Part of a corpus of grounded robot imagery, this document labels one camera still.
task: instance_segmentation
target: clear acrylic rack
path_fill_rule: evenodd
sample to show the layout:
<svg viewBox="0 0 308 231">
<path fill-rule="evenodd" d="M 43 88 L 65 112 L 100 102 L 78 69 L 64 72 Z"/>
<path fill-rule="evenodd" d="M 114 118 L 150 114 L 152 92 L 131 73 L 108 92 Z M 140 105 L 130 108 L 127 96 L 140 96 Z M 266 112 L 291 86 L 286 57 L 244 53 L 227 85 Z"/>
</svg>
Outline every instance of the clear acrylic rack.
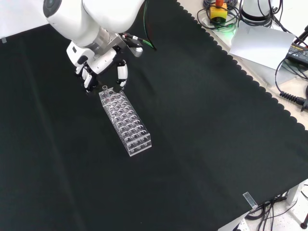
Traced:
<svg viewBox="0 0 308 231">
<path fill-rule="evenodd" d="M 115 127 L 129 156 L 152 146 L 151 136 L 124 92 L 116 93 L 113 88 L 103 86 L 99 93 L 103 108 Z"/>
</svg>

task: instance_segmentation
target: test tube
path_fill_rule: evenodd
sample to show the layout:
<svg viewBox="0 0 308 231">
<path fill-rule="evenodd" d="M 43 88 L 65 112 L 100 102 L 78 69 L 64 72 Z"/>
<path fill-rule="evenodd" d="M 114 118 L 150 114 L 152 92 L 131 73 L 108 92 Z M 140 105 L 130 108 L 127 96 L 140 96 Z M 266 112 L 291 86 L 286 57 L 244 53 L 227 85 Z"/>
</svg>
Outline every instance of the test tube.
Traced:
<svg viewBox="0 0 308 231">
<path fill-rule="evenodd" d="M 109 102 L 110 102 L 110 95 L 109 95 L 109 92 L 108 92 L 108 87 L 106 85 L 103 86 L 103 91 L 104 91 L 106 107 L 109 110 L 109 107 L 110 107 L 110 104 L 109 104 Z"/>
</svg>

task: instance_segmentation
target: white paper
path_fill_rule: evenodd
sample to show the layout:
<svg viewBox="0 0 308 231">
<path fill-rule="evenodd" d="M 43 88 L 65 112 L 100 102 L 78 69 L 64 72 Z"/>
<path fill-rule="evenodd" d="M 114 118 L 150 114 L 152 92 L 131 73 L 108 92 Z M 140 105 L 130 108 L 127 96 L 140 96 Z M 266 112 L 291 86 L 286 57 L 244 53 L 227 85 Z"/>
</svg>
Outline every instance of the white paper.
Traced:
<svg viewBox="0 0 308 231">
<path fill-rule="evenodd" d="M 263 26 L 240 22 L 230 53 L 276 69 L 290 49 L 295 35 Z"/>
</svg>

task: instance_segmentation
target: black fabric mat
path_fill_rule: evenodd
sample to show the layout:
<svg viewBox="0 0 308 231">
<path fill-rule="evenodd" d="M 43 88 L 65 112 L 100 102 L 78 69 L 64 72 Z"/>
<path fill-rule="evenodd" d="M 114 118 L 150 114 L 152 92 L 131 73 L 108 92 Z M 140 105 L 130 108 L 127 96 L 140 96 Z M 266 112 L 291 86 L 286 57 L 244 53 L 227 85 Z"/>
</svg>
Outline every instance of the black fabric mat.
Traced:
<svg viewBox="0 0 308 231">
<path fill-rule="evenodd" d="M 308 134 L 172 0 L 125 92 L 153 147 L 129 157 L 50 26 L 0 44 L 0 229 L 215 231 L 308 178 Z M 144 37 L 142 15 L 130 30 Z M 114 83 L 116 68 L 101 82 Z"/>
</svg>

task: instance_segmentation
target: white device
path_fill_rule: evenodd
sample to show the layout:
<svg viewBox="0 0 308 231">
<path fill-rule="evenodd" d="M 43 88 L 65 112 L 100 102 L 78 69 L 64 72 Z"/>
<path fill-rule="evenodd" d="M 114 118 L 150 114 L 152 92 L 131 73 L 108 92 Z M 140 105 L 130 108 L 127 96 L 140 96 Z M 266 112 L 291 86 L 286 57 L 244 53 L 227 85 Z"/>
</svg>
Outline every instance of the white device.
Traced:
<svg viewBox="0 0 308 231">
<path fill-rule="evenodd" d="M 250 21 L 264 21 L 262 13 L 267 16 L 270 13 L 269 0 L 245 0 L 242 7 L 242 15 Z"/>
<path fill-rule="evenodd" d="M 67 54 L 76 66 L 76 74 L 84 80 L 86 90 L 97 85 L 96 76 L 113 64 L 118 68 L 115 91 L 122 90 L 128 78 L 124 60 L 117 54 L 127 46 L 119 33 L 134 23 L 144 0 L 44 0 L 47 21 L 61 35 L 71 40 Z M 130 50 L 140 57 L 139 43 Z"/>
</svg>

